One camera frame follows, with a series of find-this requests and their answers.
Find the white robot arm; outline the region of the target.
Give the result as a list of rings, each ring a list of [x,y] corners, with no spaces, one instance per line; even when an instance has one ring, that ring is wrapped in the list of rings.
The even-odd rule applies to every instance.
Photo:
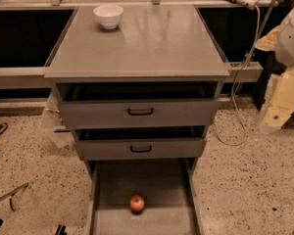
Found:
[[[280,130],[294,114],[294,8],[279,26],[257,41],[256,48],[273,51],[276,60],[287,66],[276,79],[259,125],[262,133],[271,134]]]

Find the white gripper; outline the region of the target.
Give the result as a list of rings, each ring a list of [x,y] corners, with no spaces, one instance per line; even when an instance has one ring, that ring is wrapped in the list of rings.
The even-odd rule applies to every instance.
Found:
[[[294,68],[287,68],[277,79],[269,107],[264,113],[259,124],[259,129],[264,134],[272,134],[290,119],[294,113]]]

